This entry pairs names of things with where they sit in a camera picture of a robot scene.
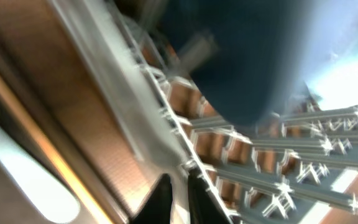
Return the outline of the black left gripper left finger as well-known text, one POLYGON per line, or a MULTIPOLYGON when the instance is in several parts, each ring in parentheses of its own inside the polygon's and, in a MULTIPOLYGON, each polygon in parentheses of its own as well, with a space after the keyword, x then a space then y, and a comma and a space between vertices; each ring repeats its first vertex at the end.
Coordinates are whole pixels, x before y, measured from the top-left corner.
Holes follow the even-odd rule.
POLYGON ((168 174, 162 174, 139 213, 130 224, 170 224, 173 187, 168 174))

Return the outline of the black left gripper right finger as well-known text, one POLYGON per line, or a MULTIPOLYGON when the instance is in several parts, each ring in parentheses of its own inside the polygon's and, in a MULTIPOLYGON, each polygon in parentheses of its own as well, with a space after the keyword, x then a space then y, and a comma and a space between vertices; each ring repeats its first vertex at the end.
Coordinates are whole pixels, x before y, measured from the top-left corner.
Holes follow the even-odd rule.
POLYGON ((231 220, 213 200, 206 181, 192 169, 188 175, 188 203, 191 224, 230 224, 231 220))

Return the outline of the large blue plate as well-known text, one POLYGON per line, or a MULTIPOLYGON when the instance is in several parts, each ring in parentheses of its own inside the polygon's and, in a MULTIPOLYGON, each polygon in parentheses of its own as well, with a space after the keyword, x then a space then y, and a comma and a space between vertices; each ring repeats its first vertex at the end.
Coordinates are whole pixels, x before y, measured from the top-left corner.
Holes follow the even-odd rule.
POLYGON ((211 106, 236 126, 358 105, 358 0, 169 1, 160 27, 211 106))

